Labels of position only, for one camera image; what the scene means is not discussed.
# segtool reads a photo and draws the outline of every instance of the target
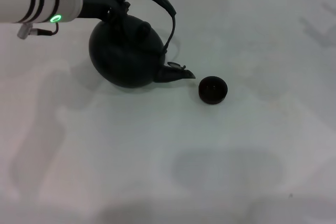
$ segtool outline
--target white background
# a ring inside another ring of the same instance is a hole
[[[197,79],[137,90],[92,66],[96,20],[0,25],[1,223],[335,223],[336,0],[170,1],[167,57]],[[130,2],[166,40],[168,15]]]

